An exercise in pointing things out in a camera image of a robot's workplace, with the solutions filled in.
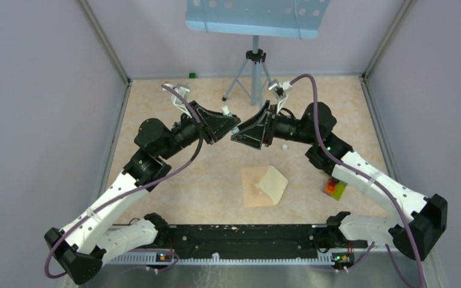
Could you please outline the green white glue stick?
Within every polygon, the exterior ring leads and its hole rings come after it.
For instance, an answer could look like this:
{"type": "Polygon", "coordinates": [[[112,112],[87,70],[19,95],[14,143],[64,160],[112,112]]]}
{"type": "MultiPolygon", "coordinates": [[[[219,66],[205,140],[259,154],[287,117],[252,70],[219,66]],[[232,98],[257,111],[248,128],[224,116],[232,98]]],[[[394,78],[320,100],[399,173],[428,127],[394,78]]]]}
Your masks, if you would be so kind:
{"type": "MultiPolygon", "coordinates": [[[[229,107],[228,107],[227,105],[222,106],[222,107],[221,107],[221,111],[222,111],[222,113],[223,113],[224,116],[232,116],[232,113],[231,113],[231,111],[230,111],[230,109],[229,109],[229,107]]],[[[239,131],[240,131],[240,130],[239,130],[239,128],[238,128],[237,125],[234,126],[234,127],[231,129],[231,133],[232,133],[232,134],[236,134],[236,133],[238,133],[239,131]]]]}

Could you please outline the cream letter paper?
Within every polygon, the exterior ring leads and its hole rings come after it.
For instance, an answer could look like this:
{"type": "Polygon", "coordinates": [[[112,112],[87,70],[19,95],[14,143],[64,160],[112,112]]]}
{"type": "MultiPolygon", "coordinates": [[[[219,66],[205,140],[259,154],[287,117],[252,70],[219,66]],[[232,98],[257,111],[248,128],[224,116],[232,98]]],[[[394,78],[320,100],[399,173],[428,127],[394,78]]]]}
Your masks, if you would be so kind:
{"type": "Polygon", "coordinates": [[[255,177],[255,206],[275,206],[288,184],[286,177],[274,166],[259,166],[255,177]]]}

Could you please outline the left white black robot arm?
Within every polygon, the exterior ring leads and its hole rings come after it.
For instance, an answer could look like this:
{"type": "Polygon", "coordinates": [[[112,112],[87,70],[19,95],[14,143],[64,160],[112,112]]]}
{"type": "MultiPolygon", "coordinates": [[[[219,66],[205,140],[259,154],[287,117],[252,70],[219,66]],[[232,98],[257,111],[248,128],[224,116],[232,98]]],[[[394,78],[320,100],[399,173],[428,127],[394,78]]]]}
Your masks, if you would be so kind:
{"type": "Polygon", "coordinates": [[[46,232],[50,255],[76,285],[88,282],[105,264],[130,250],[166,245],[167,223],[156,213],[118,230],[111,227],[132,204],[187,167],[172,170],[165,162],[168,158],[194,142],[197,157],[203,143],[218,142],[241,122],[231,112],[207,110],[195,101],[189,109],[195,115],[182,114],[172,128],[157,118],[143,121],[134,139],[139,149],[109,188],[72,223],[46,232]]]}

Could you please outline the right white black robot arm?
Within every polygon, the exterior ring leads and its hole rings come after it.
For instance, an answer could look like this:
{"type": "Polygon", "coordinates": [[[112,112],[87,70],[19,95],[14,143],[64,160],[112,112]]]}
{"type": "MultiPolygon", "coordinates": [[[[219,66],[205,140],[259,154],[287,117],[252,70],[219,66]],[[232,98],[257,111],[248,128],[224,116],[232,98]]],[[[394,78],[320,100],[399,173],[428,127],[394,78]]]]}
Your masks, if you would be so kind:
{"type": "Polygon", "coordinates": [[[332,129],[337,119],[331,109],[310,103],[300,119],[277,113],[275,105],[264,107],[238,126],[231,140],[261,149],[274,139],[309,144],[305,153],[315,168],[334,180],[344,182],[372,199],[389,217],[367,217],[340,212],[328,221],[336,226],[328,231],[335,247],[351,240],[395,246],[406,257],[424,261],[447,228],[448,202],[438,194],[431,197],[413,191],[373,167],[332,129]]]}

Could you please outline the grey tripod stand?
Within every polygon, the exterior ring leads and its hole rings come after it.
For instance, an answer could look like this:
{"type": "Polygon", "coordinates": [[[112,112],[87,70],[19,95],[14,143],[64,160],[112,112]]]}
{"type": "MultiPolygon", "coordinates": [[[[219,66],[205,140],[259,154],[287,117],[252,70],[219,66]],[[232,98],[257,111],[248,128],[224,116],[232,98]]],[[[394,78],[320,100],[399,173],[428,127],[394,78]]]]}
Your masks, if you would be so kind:
{"type": "Polygon", "coordinates": [[[259,35],[252,36],[252,49],[246,51],[245,58],[238,69],[237,74],[232,79],[227,91],[222,96],[222,101],[227,101],[235,85],[238,85],[242,91],[249,97],[252,106],[256,104],[262,108],[264,104],[263,91],[271,81],[271,75],[266,65],[267,53],[259,47],[259,35]],[[248,90],[240,77],[247,64],[251,66],[251,87],[248,90]]]}

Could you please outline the colourful toy block stack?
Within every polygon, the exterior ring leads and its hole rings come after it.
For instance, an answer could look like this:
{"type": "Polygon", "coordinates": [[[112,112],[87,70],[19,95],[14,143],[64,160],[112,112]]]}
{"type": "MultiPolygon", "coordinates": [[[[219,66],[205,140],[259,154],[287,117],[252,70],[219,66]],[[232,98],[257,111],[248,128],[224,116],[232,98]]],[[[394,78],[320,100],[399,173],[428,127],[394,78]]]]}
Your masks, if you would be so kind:
{"type": "Polygon", "coordinates": [[[347,183],[336,178],[329,178],[322,192],[339,201],[347,187],[347,183]]]}

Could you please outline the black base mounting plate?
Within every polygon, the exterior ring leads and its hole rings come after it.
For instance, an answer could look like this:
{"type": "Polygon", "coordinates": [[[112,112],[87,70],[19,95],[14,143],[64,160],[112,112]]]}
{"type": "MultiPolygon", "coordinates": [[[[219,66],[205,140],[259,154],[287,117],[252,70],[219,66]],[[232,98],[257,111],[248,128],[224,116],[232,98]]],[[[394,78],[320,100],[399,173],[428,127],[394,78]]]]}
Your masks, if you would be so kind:
{"type": "Polygon", "coordinates": [[[315,259],[343,242],[327,227],[312,224],[171,225],[150,248],[176,252],[181,259],[315,259]]]}

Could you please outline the blue music stand tray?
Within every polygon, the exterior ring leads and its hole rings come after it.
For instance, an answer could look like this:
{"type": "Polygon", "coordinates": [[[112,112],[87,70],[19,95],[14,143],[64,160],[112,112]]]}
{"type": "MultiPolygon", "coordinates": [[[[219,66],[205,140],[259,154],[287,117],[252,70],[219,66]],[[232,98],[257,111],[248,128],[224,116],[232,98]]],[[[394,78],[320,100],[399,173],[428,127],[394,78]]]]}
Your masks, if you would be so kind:
{"type": "Polygon", "coordinates": [[[185,23],[199,32],[314,39],[330,1],[189,0],[185,23]]]}

